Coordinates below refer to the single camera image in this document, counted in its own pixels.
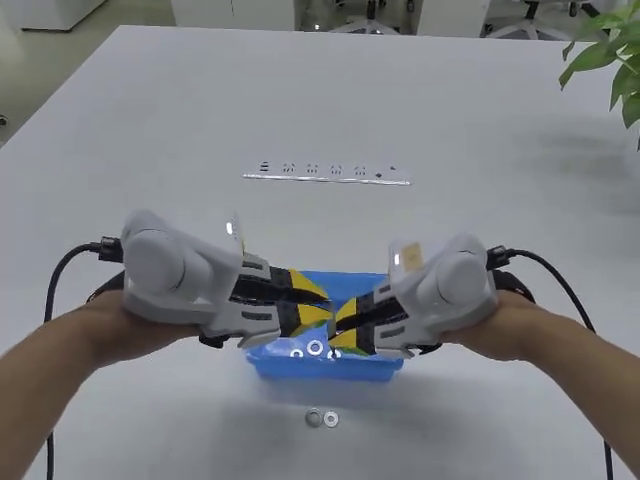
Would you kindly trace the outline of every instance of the cable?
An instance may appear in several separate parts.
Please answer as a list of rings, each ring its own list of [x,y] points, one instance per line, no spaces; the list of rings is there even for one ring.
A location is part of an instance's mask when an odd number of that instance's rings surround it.
[[[578,298],[578,296],[575,294],[575,292],[569,285],[569,282],[565,280],[565,278],[560,274],[558,269],[556,269],[553,265],[551,265],[548,261],[546,261],[540,255],[537,255],[533,252],[529,252],[527,250],[514,250],[510,248],[504,251],[504,253],[506,253],[506,255],[504,255],[503,257],[504,261],[506,262],[505,264],[509,263],[510,258],[525,257],[535,262],[538,262],[540,265],[546,268],[547,271],[551,273],[551,275],[553,275],[553,277],[562,286],[564,291],[567,293],[567,295],[573,302],[573,305],[576,307],[576,309],[578,310],[578,313],[580,314],[580,317],[582,318],[584,326],[587,327],[587,329],[591,330],[593,333],[596,333],[596,329],[594,328],[593,323],[591,322],[591,319],[587,314],[587,311],[582,306],[582,302],[580,302],[580,299]],[[606,440],[604,441],[604,463],[605,463],[605,469],[607,472],[607,480],[613,480],[613,458],[611,455],[611,446],[607,443]]]
[[[84,252],[93,252],[98,254],[100,260],[108,262],[122,262],[122,246],[120,240],[114,237],[102,237],[100,242],[85,243],[78,245],[76,248],[70,250],[56,265],[51,274],[49,280],[49,287],[47,288],[47,301],[44,307],[44,321],[43,324],[51,321],[53,317],[53,300],[56,294],[56,288],[58,287],[58,281],[62,271],[69,265],[69,262],[75,257]],[[47,480],[53,480],[53,430],[47,437]]]
[[[100,244],[99,243],[85,243],[84,245],[78,245],[73,250],[70,250],[62,260],[58,262],[56,268],[53,269],[53,273],[51,274],[51,280],[49,280],[49,288],[47,288],[47,303],[44,307],[44,322],[43,324],[51,321],[51,317],[53,316],[53,300],[56,295],[56,287],[58,286],[58,280],[60,280],[60,275],[62,271],[65,269],[69,262],[77,257],[81,253],[84,252],[100,252]],[[54,450],[53,450],[53,430],[47,437],[47,480],[53,480],[53,459],[54,459]]]

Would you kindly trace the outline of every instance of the chair leg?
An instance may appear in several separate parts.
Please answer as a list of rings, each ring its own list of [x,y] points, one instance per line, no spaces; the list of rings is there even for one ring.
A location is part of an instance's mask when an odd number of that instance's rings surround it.
[[[536,30],[536,27],[534,27],[532,23],[525,25],[523,30],[529,37],[529,40],[538,40],[538,31]]]
[[[504,28],[496,30],[495,32],[491,32],[485,38],[502,38],[507,35],[511,35],[512,33],[519,32],[522,30],[522,23],[515,23],[513,25],[508,25]]]
[[[538,30],[538,32],[544,33],[545,35],[548,35],[551,38],[554,38],[556,40],[564,40],[567,42],[571,41],[571,35],[568,35],[560,30],[557,30],[552,27],[547,27],[545,25],[534,25],[534,26],[535,26],[535,29]]]

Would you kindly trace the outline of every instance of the green plant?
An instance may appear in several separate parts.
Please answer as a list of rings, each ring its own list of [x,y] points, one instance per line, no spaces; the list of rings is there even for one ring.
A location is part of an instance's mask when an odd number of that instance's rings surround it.
[[[576,39],[562,50],[566,61],[576,41],[584,40],[603,29],[611,34],[606,40],[593,43],[582,50],[560,75],[561,88],[567,85],[576,72],[585,72],[619,62],[620,68],[611,85],[609,110],[622,99],[622,119],[627,128],[640,119],[640,0],[612,13],[604,13],[587,20]]]

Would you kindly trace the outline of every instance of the white cabinet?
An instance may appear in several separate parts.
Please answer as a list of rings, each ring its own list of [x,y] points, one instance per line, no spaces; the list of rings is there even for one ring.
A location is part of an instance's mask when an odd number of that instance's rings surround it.
[[[34,30],[71,30],[105,0],[3,0],[9,24]]]

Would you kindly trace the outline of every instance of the black cable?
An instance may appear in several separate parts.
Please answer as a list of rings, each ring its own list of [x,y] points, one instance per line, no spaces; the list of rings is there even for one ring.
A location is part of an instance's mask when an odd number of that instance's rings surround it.
[[[49,280],[49,288],[47,289],[47,303],[44,307],[44,323],[47,323],[51,320],[53,316],[53,300],[56,294],[56,287],[58,286],[58,280],[60,280],[60,275],[65,267],[73,260],[74,257],[80,255],[84,252],[94,252],[100,253],[101,244],[100,243],[85,243],[84,245],[79,245],[73,250],[69,251],[62,260],[58,262],[56,268],[53,269],[53,273],[51,274],[51,280]],[[53,430],[47,437],[47,480],[53,480],[53,459],[54,459],[54,451],[53,451]]]
[[[567,295],[573,302],[573,305],[576,307],[576,309],[578,310],[578,313],[580,314],[580,317],[582,318],[584,326],[587,327],[589,330],[591,330],[593,333],[596,333],[596,329],[594,328],[593,323],[591,322],[591,319],[587,314],[587,311],[582,306],[582,302],[580,302],[580,299],[578,298],[578,296],[575,294],[575,292],[569,285],[569,282],[567,282],[564,279],[564,277],[560,274],[558,269],[556,269],[553,265],[547,262],[540,255],[537,255],[533,252],[529,252],[527,250],[514,250],[511,248],[506,250],[506,258],[509,259],[513,257],[526,257],[535,262],[538,262],[540,265],[546,268],[547,271],[549,271],[549,273],[551,273],[551,275],[553,275],[553,277],[562,286],[564,291],[567,293]],[[604,463],[605,463],[605,469],[607,472],[607,480],[613,480],[613,458],[611,455],[611,446],[606,442],[606,440],[604,441]]]

